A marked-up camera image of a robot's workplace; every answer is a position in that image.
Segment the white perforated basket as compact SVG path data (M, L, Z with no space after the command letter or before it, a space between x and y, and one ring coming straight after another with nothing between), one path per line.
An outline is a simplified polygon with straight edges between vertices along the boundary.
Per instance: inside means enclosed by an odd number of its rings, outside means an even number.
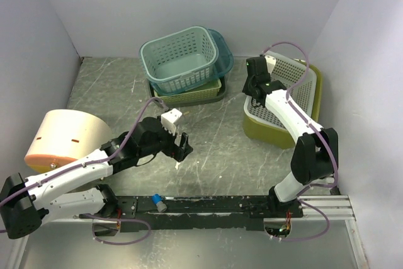
M301 84L292 88L290 96L297 105L311 118L317 120L319 117L320 104L316 103L316 89L319 88L321 74L313 70L313 66L306 68L303 60L291 59L284 55L269 51L266 55L276 58L276 65L271 73L272 80L278 80L287 88L294 85L303 76L304 72L308 74ZM273 113L248 96L244 103L244 113L246 117L251 118L267 127L275 129L284 129L283 124Z

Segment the olive green tub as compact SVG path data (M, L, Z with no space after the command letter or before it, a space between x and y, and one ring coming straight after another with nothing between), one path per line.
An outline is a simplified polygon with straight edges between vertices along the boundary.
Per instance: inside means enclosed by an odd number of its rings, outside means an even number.
M305 68L305 63L300 60L292 60L290 63L280 62L275 65L271 78L290 87L302 77ZM322 75L318 68L311 65L304 82L292 89L290 95L307 115L317 121L322 96ZM290 149L295 146L292 136L283 124L250 96L246 97L243 110L242 128L248 138L269 143L281 149Z

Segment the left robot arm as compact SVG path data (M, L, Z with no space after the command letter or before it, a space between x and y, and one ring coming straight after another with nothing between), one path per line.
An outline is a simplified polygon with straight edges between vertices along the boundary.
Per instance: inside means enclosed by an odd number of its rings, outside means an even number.
M108 186L97 186L88 193L73 191L135 167L143 157L160 152L181 162L193 148L186 133L178 134L176 123L164 117L146 117L128 132L70 164L28 178L20 173L7 177L1 189L2 232L10 239L19 239L63 216L89 213L112 217L118 203Z

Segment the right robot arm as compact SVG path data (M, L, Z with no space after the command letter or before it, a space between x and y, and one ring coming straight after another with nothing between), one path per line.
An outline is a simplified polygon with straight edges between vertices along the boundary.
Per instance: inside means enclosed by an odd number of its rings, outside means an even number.
M330 186L318 180L333 176L337 183L338 134L311 119L292 99L290 90L281 81L271 79L270 68L267 56L248 58L242 92L274 114L295 143L291 172L268 194L268 212L281 217L310 185Z

